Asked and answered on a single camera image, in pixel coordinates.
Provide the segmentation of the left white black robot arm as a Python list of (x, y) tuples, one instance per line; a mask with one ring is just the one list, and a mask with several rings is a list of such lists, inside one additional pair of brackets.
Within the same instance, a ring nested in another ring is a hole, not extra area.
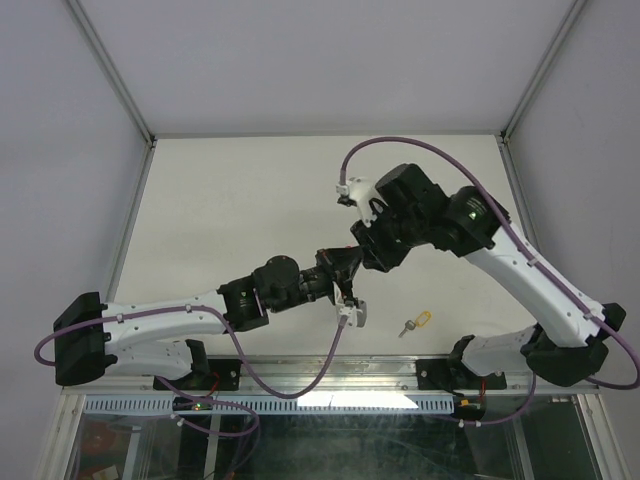
[(284, 255), (250, 275), (186, 299), (146, 305), (79, 295), (55, 320), (55, 382), (77, 386), (105, 375), (153, 376), (198, 388), (209, 377), (202, 335), (230, 335), (268, 325), (272, 314), (326, 298), (340, 325), (362, 326), (366, 305), (353, 294), (359, 247), (321, 249), (302, 270)]

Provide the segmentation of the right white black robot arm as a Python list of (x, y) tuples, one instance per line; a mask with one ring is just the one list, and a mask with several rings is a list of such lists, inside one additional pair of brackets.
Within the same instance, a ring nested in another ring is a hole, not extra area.
[(529, 370), (569, 387), (595, 375), (609, 349), (597, 320), (618, 330), (626, 316), (615, 303), (601, 304), (577, 288), (560, 287), (563, 276), (511, 221), (497, 217), (474, 186), (448, 196), (415, 164), (401, 164), (375, 183), (352, 178), (338, 186), (340, 203), (359, 219), (351, 232), (367, 269), (388, 272), (422, 245), (450, 252), (484, 271), (515, 298), (536, 323), (491, 337), (462, 337), (449, 354), (448, 378), (469, 387), (481, 377)]

